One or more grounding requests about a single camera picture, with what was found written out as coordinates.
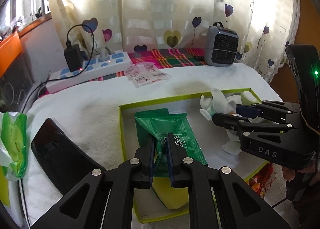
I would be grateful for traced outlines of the person's right hand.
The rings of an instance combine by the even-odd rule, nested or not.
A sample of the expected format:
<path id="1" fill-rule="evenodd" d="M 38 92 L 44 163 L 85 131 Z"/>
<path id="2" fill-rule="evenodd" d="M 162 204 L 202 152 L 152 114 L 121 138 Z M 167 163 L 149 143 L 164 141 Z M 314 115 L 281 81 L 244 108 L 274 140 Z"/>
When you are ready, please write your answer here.
<path id="1" fill-rule="evenodd" d="M 283 178 L 287 181 L 291 181 L 295 178 L 297 172 L 286 168 L 286 167 L 281 167 L 282 173 L 283 173 Z M 299 173 L 313 173 L 315 171 L 315 163 L 309 164 L 306 168 L 303 170 L 298 171 Z M 313 177 L 311 183 L 315 183 L 319 181 L 319 172 L 316 173 L 316 175 Z"/>

